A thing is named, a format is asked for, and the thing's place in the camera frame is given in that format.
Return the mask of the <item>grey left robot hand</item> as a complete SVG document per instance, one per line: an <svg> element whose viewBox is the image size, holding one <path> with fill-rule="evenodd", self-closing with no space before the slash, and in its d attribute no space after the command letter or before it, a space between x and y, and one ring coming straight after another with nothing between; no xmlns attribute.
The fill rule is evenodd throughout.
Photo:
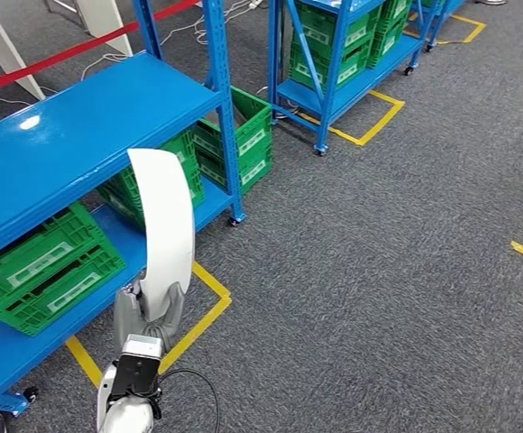
<svg viewBox="0 0 523 433"><path fill-rule="evenodd" d="M163 343L163 354L170 352L175 344L185 295L178 283L168 288L164 297L169 307L161 318L148 320L143 310L143 295L139 279L135 279L116 292L113 308L115 351L120 354L130 334L159 338Z"/></svg>

